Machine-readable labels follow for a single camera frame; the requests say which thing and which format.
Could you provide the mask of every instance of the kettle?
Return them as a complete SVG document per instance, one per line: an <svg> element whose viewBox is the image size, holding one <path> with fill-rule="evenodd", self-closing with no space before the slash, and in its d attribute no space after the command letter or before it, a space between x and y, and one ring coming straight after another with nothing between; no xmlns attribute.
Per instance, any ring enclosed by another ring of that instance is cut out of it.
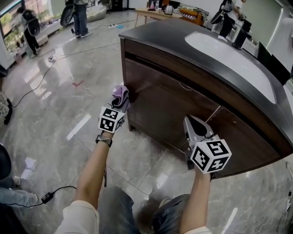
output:
<svg viewBox="0 0 293 234"><path fill-rule="evenodd" d="M163 9L163 11L166 15L171 16L173 14L173 7L171 5L168 5Z"/></svg>

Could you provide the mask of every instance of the white sink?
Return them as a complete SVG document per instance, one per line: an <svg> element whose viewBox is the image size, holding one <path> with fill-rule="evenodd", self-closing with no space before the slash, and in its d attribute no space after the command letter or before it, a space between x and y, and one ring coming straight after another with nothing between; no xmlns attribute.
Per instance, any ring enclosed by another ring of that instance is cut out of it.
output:
<svg viewBox="0 0 293 234"><path fill-rule="evenodd" d="M267 76L237 49L200 32L194 32L186 36L185 40L193 48L207 54L241 75L268 100L276 104L274 91Z"/></svg>

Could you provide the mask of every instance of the wooden table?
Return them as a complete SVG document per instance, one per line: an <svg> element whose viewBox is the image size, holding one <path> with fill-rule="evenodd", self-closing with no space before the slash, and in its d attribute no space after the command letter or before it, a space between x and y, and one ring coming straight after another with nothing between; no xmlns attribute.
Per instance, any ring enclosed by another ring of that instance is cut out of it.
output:
<svg viewBox="0 0 293 234"><path fill-rule="evenodd" d="M138 16L144 16L145 17L145 24L147 23L147 17L151 17L157 20L166 20L169 18L182 18L182 15L173 13L171 16L166 15L163 11L159 12L158 10L156 11L148 11L148 8L137 8L137 17L136 17L136 25L137 25L137 20Z"/></svg>

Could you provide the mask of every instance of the marble floor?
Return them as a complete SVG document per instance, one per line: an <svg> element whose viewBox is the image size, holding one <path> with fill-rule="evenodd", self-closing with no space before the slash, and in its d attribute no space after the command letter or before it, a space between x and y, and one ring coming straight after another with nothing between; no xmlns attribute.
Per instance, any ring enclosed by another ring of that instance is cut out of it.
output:
<svg viewBox="0 0 293 234"><path fill-rule="evenodd" d="M90 29L134 20L132 11L112 13ZM0 129L0 143L8 150L13 174L26 178L23 188L42 197L77 178L95 146L98 115L115 85L122 82L118 34L123 29L100 27L78 40L70 27L53 35L40 58L27 57L5 78L3 90L15 105L36 88L48 68L48 56L57 62L42 84L14 109L11 122ZM71 56L64 54L77 53ZM108 186L117 185L134 200L133 212L143 231L148 218L165 197L191 191L195 174L181 155L164 148L124 124L114 136L107 161ZM286 209L291 176L281 160L255 171L214 180L211 184L208 227L214 234L274 234ZM15 208L31 234L52 234L62 221L62 210L75 191L58 191L52 201L32 209ZM285 233L286 216L279 233Z"/></svg>

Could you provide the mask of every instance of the wristwatch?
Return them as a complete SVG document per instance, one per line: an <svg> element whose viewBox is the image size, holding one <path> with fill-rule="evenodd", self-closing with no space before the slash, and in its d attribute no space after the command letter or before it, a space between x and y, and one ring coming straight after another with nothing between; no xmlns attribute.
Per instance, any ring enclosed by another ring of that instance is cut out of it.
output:
<svg viewBox="0 0 293 234"><path fill-rule="evenodd" d="M103 135L98 135L97 136L96 143L98 143L99 141L105 142L109 147L111 147L112 142L113 142L111 139L109 139L109 138L107 138L107 137L105 137Z"/></svg>

